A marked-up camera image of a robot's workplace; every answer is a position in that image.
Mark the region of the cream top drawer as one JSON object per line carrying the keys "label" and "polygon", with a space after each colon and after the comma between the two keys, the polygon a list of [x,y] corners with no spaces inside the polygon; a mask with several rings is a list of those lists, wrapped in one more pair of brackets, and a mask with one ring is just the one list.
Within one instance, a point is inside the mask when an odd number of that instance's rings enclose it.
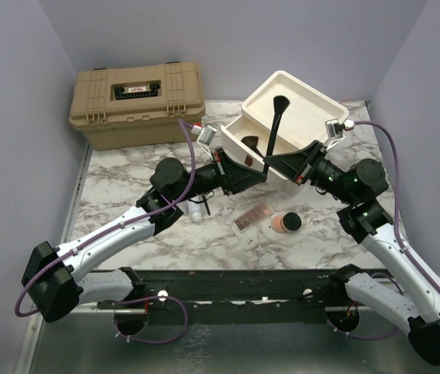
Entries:
{"label": "cream top drawer", "polygon": [[[249,136],[257,137],[257,149],[263,156],[265,156],[269,141],[268,128],[266,128],[264,125],[260,125],[258,122],[251,121],[244,115],[241,115],[233,120],[229,125],[222,125],[220,131],[222,146],[229,156],[232,156],[237,162],[243,164],[244,166],[253,168],[256,171],[263,170],[262,157],[249,148],[246,143],[243,143],[242,140]],[[298,148],[295,145],[277,136],[273,151],[274,155],[290,153],[296,150],[298,150]],[[249,158],[251,161],[250,163],[246,164],[245,162],[247,158]],[[288,191],[296,188],[297,185],[282,176],[278,171],[274,171],[272,168],[269,169],[266,182],[276,190],[284,191],[289,194],[296,193]]]}

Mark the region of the black angled makeup brush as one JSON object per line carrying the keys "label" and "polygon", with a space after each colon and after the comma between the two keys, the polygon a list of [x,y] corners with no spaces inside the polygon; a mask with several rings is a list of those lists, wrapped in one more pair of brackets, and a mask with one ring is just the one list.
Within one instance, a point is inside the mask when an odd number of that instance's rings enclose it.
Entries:
{"label": "black angled makeup brush", "polygon": [[266,156],[264,157],[264,159],[273,155],[281,118],[289,105],[290,105],[290,101],[284,95],[277,95],[273,98],[273,109],[274,109],[273,123],[269,134],[269,140],[267,143]]}

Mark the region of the cream drawer organizer cabinet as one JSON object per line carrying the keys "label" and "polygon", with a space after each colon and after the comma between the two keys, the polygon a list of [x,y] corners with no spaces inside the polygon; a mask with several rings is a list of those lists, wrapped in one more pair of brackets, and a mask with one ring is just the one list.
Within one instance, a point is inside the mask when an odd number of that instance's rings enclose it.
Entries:
{"label": "cream drawer organizer cabinet", "polygon": [[314,140],[325,143],[329,138],[326,122],[343,122],[349,117],[345,106],[283,70],[274,72],[244,101],[242,114],[270,131],[276,96],[286,97],[289,105],[277,132],[275,155],[301,150]]}

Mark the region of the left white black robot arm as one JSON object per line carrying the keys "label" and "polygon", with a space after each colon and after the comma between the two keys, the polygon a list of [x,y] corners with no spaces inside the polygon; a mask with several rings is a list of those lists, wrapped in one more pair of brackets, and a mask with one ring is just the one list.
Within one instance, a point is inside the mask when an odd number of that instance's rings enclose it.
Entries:
{"label": "left white black robot arm", "polygon": [[215,189],[226,195],[264,182],[266,173],[230,159],[223,148],[200,168],[186,169],[173,157],[161,160],[150,178],[151,188],[120,217],[84,237],[57,246],[44,241],[32,251],[21,283],[47,323],[67,316],[77,305],[102,300],[131,308],[142,300],[136,277],[125,270],[95,274],[93,270],[137,242],[158,235],[183,214],[178,204]]}

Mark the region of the black fan makeup brush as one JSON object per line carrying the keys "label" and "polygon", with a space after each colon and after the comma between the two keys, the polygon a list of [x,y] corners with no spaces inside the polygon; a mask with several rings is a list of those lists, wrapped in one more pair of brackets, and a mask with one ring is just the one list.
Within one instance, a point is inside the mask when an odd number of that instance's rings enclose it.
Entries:
{"label": "black fan makeup brush", "polygon": [[262,153],[258,149],[259,138],[257,136],[245,136],[241,139],[241,142],[255,154],[263,157]]}

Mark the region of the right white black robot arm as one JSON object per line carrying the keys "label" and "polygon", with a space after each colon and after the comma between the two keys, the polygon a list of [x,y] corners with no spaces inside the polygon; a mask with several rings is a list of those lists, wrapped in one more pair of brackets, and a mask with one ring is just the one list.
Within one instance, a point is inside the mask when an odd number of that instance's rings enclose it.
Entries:
{"label": "right white black robot arm", "polygon": [[363,159],[342,171],[326,159],[319,141],[293,153],[264,158],[266,165],[297,185],[310,182],[345,203],[338,213],[344,231],[371,252],[407,293],[399,295],[356,270],[328,286],[338,305],[351,299],[377,312],[409,339],[429,364],[440,365],[440,277],[399,234],[377,197],[388,188],[382,164]]}

